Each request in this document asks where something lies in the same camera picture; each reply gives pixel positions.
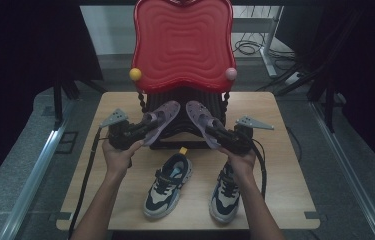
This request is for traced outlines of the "aluminium rail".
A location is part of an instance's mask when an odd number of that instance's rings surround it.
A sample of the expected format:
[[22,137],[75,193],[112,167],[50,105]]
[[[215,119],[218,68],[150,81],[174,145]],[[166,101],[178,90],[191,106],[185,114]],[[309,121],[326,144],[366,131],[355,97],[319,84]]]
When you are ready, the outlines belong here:
[[326,125],[322,110],[314,103],[310,103],[309,107],[312,110],[313,115],[317,120],[318,125],[324,137],[326,138],[329,147],[332,149],[336,161],[338,162],[338,165],[343,173],[343,176],[345,177],[349,188],[351,189],[366,221],[368,222],[375,236],[375,204],[373,200],[369,197],[367,191],[362,185],[362,182],[354,171],[349,158],[346,155],[340,142],[338,141],[335,133],[332,132]]
[[75,100],[70,100],[67,103],[63,110],[63,120],[61,121],[61,124],[56,130],[50,132],[47,141],[45,142],[39,157],[37,158],[35,165],[33,166],[21,193],[0,232],[0,240],[15,239],[66,129],[70,114],[75,105]]

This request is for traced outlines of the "purple sandal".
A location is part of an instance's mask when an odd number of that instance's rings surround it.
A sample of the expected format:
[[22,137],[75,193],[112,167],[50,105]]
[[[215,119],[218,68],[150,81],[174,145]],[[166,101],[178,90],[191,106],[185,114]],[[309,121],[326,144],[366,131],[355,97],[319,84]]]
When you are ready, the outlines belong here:
[[224,125],[216,117],[212,116],[209,110],[198,101],[189,101],[186,103],[186,112],[192,123],[202,133],[203,138],[211,149],[217,149],[220,144],[215,137],[206,133],[207,127],[223,128]]
[[[157,120],[158,121],[157,129],[159,130],[159,135],[160,135],[161,132],[165,129],[165,127],[171,121],[173,121],[175,119],[175,117],[177,116],[177,114],[180,111],[180,108],[181,108],[181,106],[177,101],[171,100],[171,101],[168,101],[168,102],[164,103],[163,105],[161,105],[159,108],[157,108],[153,112],[145,113],[143,115],[142,120]],[[151,144],[153,144],[155,142],[155,140],[144,140],[143,145],[144,146],[150,146]]]

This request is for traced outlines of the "black metal stand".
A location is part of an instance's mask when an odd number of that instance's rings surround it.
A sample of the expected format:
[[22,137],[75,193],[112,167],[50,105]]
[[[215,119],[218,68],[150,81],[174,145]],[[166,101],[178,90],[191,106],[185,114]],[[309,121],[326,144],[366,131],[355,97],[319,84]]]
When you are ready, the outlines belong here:
[[96,90],[101,94],[106,92],[105,88],[101,87],[97,83],[94,83],[92,80],[81,77],[79,74],[75,74],[74,72],[59,73],[56,76],[53,85],[55,130],[58,130],[63,125],[64,121],[62,93],[65,93],[66,97],[69,100],[78,100],[80,97],[80,90],[76,85],[76,81],[83,83],[84,85],[90,87],[93,90]]
[[276,96],[284,96],[293,90],[308,84],[311,82],[311,86],[306,94],[306,97],[311,102],[318,101],[321,97],[325,98],[323,102],[323,122],[328,130],[333,133],[333,110],[336,106],[335,103],[335,87],[334,81],[328,76],[328,64],[322,64],[313,71],[307,71],[304,68],[303,63],[295,63],[290,68],[288,68],[284,73],[276,76],[275,79],[258,88],[258,91],[267,89],[273,86],[279,86],[287,81],[287,79],[294,75],[295,72],[299,72],[301,76],[291,84],[287,84],[279,90],[275,90],[274,94]]

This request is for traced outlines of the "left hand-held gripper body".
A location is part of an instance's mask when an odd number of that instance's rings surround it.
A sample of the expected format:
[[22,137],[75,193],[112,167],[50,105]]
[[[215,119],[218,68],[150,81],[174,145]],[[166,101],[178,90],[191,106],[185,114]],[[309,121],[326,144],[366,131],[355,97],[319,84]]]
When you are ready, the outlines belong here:
[[101,128],[108,128],[109,143],[115,149],[127,150],[142,139],[139,129],[128,121],[128,116],[121,109],[116,109],[100,124]]

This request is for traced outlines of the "white power strip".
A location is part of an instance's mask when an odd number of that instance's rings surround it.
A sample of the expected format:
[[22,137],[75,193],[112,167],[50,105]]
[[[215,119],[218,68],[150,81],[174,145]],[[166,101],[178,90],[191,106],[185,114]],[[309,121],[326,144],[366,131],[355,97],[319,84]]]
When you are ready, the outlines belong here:
[[295,72],[294,74],[292,74],[285,80],[285,83],[287,85],[291,85],[295,83],[300,77],[301,77],[301,74],[299,72]]

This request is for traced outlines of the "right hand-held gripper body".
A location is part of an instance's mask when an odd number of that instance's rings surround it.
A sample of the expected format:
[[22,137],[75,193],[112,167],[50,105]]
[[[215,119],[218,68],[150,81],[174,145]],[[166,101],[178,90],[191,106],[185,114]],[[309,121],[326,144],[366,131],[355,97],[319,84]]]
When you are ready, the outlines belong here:
[[234,154],[249,152],[255,128],[273,130],[274,126],[245,115],[236,120],[233,130],[228,131],[224,147]]

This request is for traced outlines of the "person's right hand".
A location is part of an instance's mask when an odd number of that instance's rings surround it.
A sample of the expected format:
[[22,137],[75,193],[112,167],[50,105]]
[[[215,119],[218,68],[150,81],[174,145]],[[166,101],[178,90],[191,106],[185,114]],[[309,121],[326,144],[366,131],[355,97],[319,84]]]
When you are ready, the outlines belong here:
[[234,171],[234,180],[240,187],[255,183],[253,170],[256,155],[252,150],[244,155],[236,155],[225,148],[219,148],[219,151],[227,155]]

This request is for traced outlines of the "dark curtain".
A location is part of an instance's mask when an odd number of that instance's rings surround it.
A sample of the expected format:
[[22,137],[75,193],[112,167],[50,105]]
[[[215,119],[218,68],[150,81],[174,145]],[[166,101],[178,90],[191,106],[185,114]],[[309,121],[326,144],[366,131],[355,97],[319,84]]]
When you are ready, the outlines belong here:
[[375,153],[375,0],[317,0],[323,8],[313,48],[317,54],[313,69],[328,58],[340,31],[359,15],[339,53],[328,78],[346,99],[343,114]]
[[0,166],[59,80],[100,80],[79,0],[0,0]]

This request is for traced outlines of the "white-legged desk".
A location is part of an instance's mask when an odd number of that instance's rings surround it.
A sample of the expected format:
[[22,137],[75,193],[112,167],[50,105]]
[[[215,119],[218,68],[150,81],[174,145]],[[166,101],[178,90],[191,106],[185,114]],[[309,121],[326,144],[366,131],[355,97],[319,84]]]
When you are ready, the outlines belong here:
[[237,57],[260,57],[270,78],[277,72],[270,57],[282,6],[234,6],[233,52]]

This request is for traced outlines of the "red and black shoe rack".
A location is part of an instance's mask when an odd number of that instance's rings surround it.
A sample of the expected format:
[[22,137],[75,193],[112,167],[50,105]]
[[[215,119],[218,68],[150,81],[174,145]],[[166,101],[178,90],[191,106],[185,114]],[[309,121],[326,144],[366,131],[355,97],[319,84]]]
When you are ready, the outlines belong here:
[[237,77],[230,0],[138,0],[132,68],[142,110],[196,100],[226,121]]

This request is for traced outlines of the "navy and white sneaker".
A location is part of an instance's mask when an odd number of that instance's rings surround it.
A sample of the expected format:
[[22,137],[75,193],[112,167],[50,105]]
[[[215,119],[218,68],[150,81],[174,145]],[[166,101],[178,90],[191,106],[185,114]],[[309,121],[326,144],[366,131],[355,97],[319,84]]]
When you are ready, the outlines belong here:
[[175,209],[181,189],[192,175],[192,162],[186,157],[187,151],[187,148],[181,147],[155,172],[155,180],[143,207],[147,217],[159,219]]
[[234,170],[226,162],[218,175],[217,184],[210,199],[210,215],[222,224],[230,223],[238,212],[239,199],[240,191],[234,181]]

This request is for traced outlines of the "person's left hand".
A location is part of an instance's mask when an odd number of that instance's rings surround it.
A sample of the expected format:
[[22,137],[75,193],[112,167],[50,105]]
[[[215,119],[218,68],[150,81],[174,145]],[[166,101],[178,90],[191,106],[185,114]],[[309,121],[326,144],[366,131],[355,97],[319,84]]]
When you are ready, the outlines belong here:
[[121,181],[129,168],[131,157],[143,146],[144,141],[134,142],[127,150],[115,149],[108,140],[102,143],[102,150],[107,165],[105,178]]

